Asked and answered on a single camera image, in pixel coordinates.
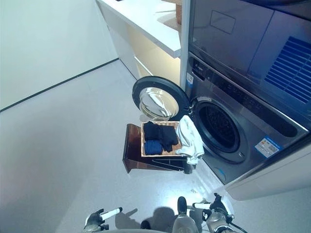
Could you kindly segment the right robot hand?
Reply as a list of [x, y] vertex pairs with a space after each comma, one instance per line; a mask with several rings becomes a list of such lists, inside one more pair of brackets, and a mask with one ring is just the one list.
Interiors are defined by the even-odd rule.
[[218, 193], [214, 193], [214, 201], [213, 202], [204, 202], [204, 203], [193, 203], [192, 206], [195, 209], [202, 209], [203, 210], [203, 216], [209, 215], [212, 213], [212, 210], [215, 212], [220, 212], [223, 215], [227, 216], [229, 215], [224, 203], [222, 202], [222, 196]]

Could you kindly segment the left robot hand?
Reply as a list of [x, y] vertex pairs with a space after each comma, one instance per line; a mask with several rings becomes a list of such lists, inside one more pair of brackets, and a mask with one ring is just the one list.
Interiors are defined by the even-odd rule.
[[122, 211], [123, 211], [123, 208], [119, 207], [108, 212], [104, 212], [104, 209], [100, 209], [90, 214], [85, 220], [85, 226], [82, 232], [83, 233], [96, 233], [96, 232], [109, 230], [109, 225], [105, 224], [105, 221]]

